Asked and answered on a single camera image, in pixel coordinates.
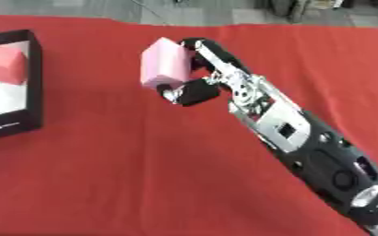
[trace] red tablecloth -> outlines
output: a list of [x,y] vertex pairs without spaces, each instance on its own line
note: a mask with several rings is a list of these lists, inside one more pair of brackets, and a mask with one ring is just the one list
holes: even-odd
[[139,84],[157,38],[219,41],[378,162],[378,29],[0,17],[44,52],[45,126],[0,139],[0,233],[364,235],[228,113]]

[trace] pink foam block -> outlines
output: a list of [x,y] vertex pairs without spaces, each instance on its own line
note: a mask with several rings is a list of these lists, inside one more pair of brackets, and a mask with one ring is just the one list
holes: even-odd
[[26,80],[27,58],[18,48],[0,46],[0,82],[21,85]]
[[186,49],[174,41],[160,38],[142,53],[143,86],[155,89],[159,84],[173,87],[188,81],[190,60]]

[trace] red cube in box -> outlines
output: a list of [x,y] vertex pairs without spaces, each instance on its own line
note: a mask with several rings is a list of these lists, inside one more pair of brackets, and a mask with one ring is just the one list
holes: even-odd
[[27,58],[14,47],[0,46],[0,82],[21,85],[26,81]]

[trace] cable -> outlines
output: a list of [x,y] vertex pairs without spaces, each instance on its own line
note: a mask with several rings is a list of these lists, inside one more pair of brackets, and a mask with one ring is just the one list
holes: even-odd
[[164,25],[170,26],[170,24],[161,15],[159,15],[158,13],[156,13],[156,11],[152,10],[150,7],[148,7],[148,6],[146,6],[146,5],[142,4],[142,3],[137,2],[137,0],[130,0],[130,1],[134,2],[135,4],[137,4],[139,6],[144,7],[147,11],[151,12],[153,15],[155,15],[157,18],[159,18],[160,21],[162,21],[162,23]]

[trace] robotic hand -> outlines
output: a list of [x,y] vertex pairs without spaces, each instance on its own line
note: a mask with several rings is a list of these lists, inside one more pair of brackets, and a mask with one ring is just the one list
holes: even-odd
[[378,166],[339,132],[295,104],[262,76],[214,41],[181,41],[195,51],[192,69],[205,67],[210,77],[177,89],[159,85],[159,94],[190,106],[213,99],[219,88],[231,92],[229,111],[254,132],[295,176],[341,215],[378,236]]

